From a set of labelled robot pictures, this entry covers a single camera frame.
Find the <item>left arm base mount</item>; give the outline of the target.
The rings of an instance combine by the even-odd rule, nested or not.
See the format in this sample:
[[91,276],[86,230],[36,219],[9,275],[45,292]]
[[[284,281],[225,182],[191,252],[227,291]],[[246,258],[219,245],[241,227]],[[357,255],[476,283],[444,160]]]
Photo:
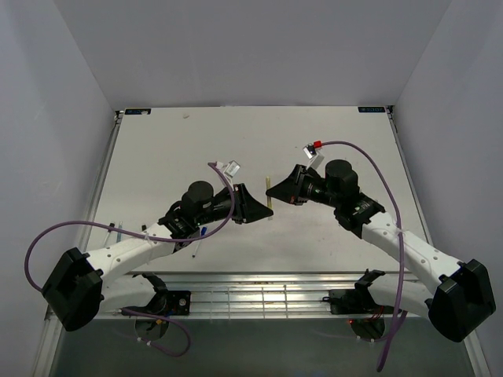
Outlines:
[[135,283],[146,286],[147,292],[143,296],[149,299],[145,304],[128,305],[125,309],[142,314],[157,316],[188,316],[191,305],[191,291],[173,291],[154,273],[142,273],[132,276]]

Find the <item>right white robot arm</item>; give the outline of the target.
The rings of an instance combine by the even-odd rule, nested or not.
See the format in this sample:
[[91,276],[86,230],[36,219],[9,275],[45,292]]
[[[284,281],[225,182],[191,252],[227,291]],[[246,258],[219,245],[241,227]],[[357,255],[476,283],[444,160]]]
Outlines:
[[339,224],[380,248],[408,269],[431,293],[412,291],[406,310],[425,315],[445,338],[461,342],[496,310],[488,270],[472,259],[463,262],[435,249],[413,233],[403,232],[384,207],[365,195],[351,164],[336,159],[325,174],[296,165],[266,194],[291,205],[308,201],[333,208]]

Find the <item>yellow highlighter pen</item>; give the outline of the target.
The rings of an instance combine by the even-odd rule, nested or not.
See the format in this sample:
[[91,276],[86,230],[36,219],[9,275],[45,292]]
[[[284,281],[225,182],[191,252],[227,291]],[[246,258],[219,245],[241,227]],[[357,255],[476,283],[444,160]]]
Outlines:
[[[266,176],[266,191],[268,191],[271,187],[272,187],[271,179],[269,176]],[[266,195],[266,205],[270,210],[273,210],[272,198],[268,195]],[[273,219],[274,219],[273,216],[269,216],[267,218],[268,221],[272,221]]]

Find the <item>blue cap whiteboard marker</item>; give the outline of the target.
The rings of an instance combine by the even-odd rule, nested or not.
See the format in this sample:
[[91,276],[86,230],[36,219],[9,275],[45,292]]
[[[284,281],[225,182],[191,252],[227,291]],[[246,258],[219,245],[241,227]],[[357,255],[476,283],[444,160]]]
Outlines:
[[[201,229],[201,232],[200,232],[200,236],[205,236],[206,235],[206,232],[207,232],[207,226],[204,226],[202,229]],[[202,240],[198,240],[196,242],[196,246],[195,246],[195,249],[192,253],[192,258],[196,258],[197,257],[197,254],[198,254],[198,251],[200,249],[200,245],[202,243]]]

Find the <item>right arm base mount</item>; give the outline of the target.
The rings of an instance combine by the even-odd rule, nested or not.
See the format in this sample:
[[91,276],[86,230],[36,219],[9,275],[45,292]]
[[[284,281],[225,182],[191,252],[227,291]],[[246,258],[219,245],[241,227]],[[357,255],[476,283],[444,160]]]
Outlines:
[[385,288],[385,298],[376,299],[376,293],[370,292],[371,287],[387,283],[387,279],[396,281],[397,276],[384,271],[366,270],[351,288],[333,288],[321,302],[329,305],[331,314],[365,314],[372,319],[394,311],[396,288]]

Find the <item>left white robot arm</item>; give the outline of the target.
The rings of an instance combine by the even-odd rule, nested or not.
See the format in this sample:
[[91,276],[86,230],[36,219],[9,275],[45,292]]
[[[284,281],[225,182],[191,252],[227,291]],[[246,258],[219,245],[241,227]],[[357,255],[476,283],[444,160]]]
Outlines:
[[168,289],[153,273],[130,271],[188,247],[202,236],[201,226],[229,218],[238,225],[269,218],[273,211],[252,197],[245,185],[215,193],[206,181],[193,182],[168,212],[143,231],[95,251],[63,253],[42,287],[42,296],[66,331],[87,325],[99,312],[167,312]]

